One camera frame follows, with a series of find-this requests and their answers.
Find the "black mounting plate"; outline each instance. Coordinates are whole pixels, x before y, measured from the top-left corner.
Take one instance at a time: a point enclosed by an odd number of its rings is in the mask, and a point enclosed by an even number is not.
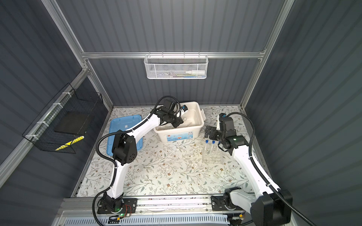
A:
[[[137,207],[137,199],[123,199],[125,205],[129,205],[131,207],[131,211],[128,207],[127,209],[127,213],[135,213],[136,212],[136,207]],[[105,203],[103,203],[103,200],[101,200],[99,202],[99,206],[98,206],[98,210],[97,210],[97,214],[112,214],[111,211],[114,211],[112,209],[110,209]],[[126,208],[123,208],[118,214],[120,213],[126,213]]]
[[[240,210],[242,211],[243,209],[238,207],[238,206],[234,206],[234,208],[226,208],[225,206],[225,201],[224,201],[224,196],[211,196],[211,204],[212,204],[212,210],[213,211],[228,211],[228,210]]]

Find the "white plastic bin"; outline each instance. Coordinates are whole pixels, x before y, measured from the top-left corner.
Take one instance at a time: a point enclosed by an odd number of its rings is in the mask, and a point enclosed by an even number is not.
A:
[[[205,113],[200,110],[197,102],[181,103],[186,105],[188,111],[182,116],[184,123],[174,128],[171,123],[159,125],[153,130],[158,134],[162,142],[192,139],[199,136],[199,132],[205,123]]]

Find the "blue label sticker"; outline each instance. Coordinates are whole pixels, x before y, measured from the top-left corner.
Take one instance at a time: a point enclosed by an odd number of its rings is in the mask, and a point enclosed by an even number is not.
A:
[[[193,137],[193,131],[185,133],[174,133],[167,135],[167,141],[191,139]]]

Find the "black wire basket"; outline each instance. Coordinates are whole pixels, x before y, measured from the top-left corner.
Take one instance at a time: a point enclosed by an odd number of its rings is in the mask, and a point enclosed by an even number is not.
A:
[[[72,89],[42,121],[34,120],[23,133],[39,150],[47,152],[76,153],[96,113],[103,106],[100,93]]]

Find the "floral tablecloth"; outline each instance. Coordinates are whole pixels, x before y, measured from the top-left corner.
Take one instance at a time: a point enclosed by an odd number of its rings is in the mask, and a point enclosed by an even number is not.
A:
[[[226,188],[234,186],[253,192],[242,168],[228,153],[223,153],[221,164],[202,163],[206,125],[216,125],[216,118],[220,113],[239,111],[238,107],[200,108],[204,110],[206,120],[198,138],[162,143],[153,130],[143,137],[143,148],[127,173],[125,196],[222,193]],[[114,108],[104,135],[108,133],[112,119],[129,115],[141,115],[145,118],[150,110],[151,107]],[[249,141],[241,116],[232,117],[237,134],[242,134]],[[106,146],[107,139],[100,145],[100,151],[105,155]],[[113,164],[95,153],[76,196],[92,197],[105,189],[109,185],[112,170]]]

